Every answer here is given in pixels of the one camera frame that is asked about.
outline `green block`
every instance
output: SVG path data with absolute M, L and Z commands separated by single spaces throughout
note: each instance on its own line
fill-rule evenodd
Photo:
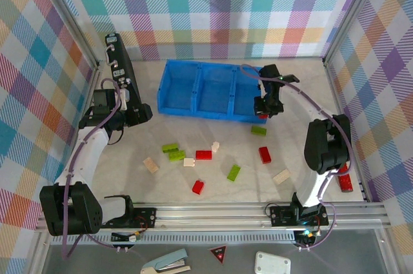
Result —
M 227 176 L 227 179 L 229 179 L 230 181 L 234 182 L 235 179 L 238 176 L 238 173 L 240 171 L 241 167 L 237 166 L 236 164 L 232 166 L 232 169 L 230 171 L 230 173 Z
M 264 137 L 267 134 L 267 129 L 259 126 L 252 126 L 251 133 L 256 135 L 262 135 Z
M 185 158 L 185 151 L 179 150 L 178 152 L 169 153 L 169 161 L 178 161 Z
M 173 153 L 177 152 L 178 150 L 178 143 L 166 144 L 162 146 L 162 152 L 164 153 Z

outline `colorful plaid wall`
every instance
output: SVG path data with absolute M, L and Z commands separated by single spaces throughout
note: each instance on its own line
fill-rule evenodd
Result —
M 330 69 L 373 200 L 413 273 L 413 0 L 367 0 Z
M 50 0 L 0 0 L 0 273 L 21 273 L 92 69 Z
M 144 60 L 321 55 L 348 7 L 348 0 L 67 1 L 92 45 L 115 30 L 131 58 Z

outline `purple cable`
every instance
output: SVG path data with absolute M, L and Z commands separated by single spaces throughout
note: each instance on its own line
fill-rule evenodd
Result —
M 115 113 L 117 112 L 117 109 L 121 106 L 121 90 L 119 89 L 119 86 L 117 85 L 117 83 L 113 79 L 106 78 L 106 79 L 103 79 L 101 81 L 101 88 L 102 89 L 103 89 L 103 83 L 106 82 L 106 81 L 111 81 L 113 83 L 114 87 L 115 87 L 115 90 L 116 90 L 116 93 L 117 93 L 117 99 L 116 99 L 115 107 L 110 112 L 108 117 L 103 119 L 103 121 L 100 124 L 98 124 L 95 128 L 90 130 L 90 132 L 88 134 L 86 134 L 85 138 L 82 140 L 82 142 L 76 148 L 76 151 L 73 154 L 73 158 L 72 158 L 72 160 L 70 161 L 70 164 L 69 164 L 69 171 L 68 171 L 68 175 L 66 177 L 65 192 L 63 194 L 63 242 L 62 242 L 62 258 L 63 258 L 63 260 L 66 260 L 68 257 L 70 257 L 70 254 L 73 252 L 73 250 L 75 249 L 77 243 L 79 242 L 79 240 L 81 238 L 81 235 L 78 236 L 78 238 L 74 242 L 74 244 L 72 246 L 72 249 L 70 250 L 69 254 L 67 254 L 66 253 L 66 251 L 67 251 L 66 245 L 67 245 L 67 233 L 68 233 L 69 186 L 70 186 L 70 180 L 73 177 L 75 162 L 76 162 L 77 158 L 79 157 L 79 154 L 80 154 L 83 146 L 87 143 L 87 140 L 93 135 L 93 133 L 95 133 L 98 129 L 103 127 L 103 125 L 106 124 L 109 121 L 109 119 L 112 118 L 113 115 L 115 115 Z
M 297 86 L 294 86 L 293 84 L 290 84 L 290 83 L 288 83 L 286 81 L 283 81 L 279 78 L 260 77 L 260 76 L 250 74 L 250 73 L 248 73 L 247 71 L 244 70 L 244 67 L 252 69 L 258 75 L 259 75 L 259 71 L 258 71 L 257 68 L 255 68 L 253 66 L 250 66 L 249 64 L 242 64 L 239 68 L 241 69 L 241 72 L 243 74 L 245 74 L 246 76 L 248 76 L 248 77 L 251 77 L 253 79 L 258 79 L 260 81 L 270 81 L 270 82 L 281 83 L 281 84 L 284 84 L 285 86 L 287 86 L 289 88 L 294 89 L 299 95 L 302 95 L 304 97 L 304 99 L 306 99 L 321 115 L 325 116 L 328 120 L 330 120 L 333 123 L 333 125 L 338 129 L 341 136 L 343 137 L 344 142 L 346 143 L 347 150 L 348 150 L 348 155 L 350 156 L 350 163 L 348 165 L 348 170 L 346 172 L 343 172 L 343 173 L 340 173 L 340 174 L 338 172 L 330 171 L 328 173 L 328 175 L 326 176 L 325 180 L 323 181 L 322 185 L 320 186 L 320 189 L 319 189 L 318 194 L 317 194 L 318 200 L 322 205 L 332 207 L 332 209 L 333 209 L 333 222 L 331 224 L 330 229 L 327 231 L 327 234 L 319 242 L 317 242 L 317 243 L 315 243 L 314 245 L 311 246 L 311 248 L 315 248 L 327 239 L 327 237 L 331 234 L 331 232 L 334 228 L 334 225 L 336 224 L 336 215 L 337 215 L 336 214 L 336 207 L 330 202 L 323 201 L 322 196 L 321 196 L 323 194 L 323 190 L 326 188 L 331 176 L 346 175 L 350 172 L 350 167 L 352 165 L 356 164 L 356 156 L 354 155 L 354 151 L 351 147 L 350 140 L 348 139 L 347 134 L 344 132 L 343 128 L 339 125 L 339 123 L 332 116 L 330 116 L 327 112 L 325 112 L 313 99 L 311 99 L 310 96 L 308 96 L 305 92 L 303 92 Z

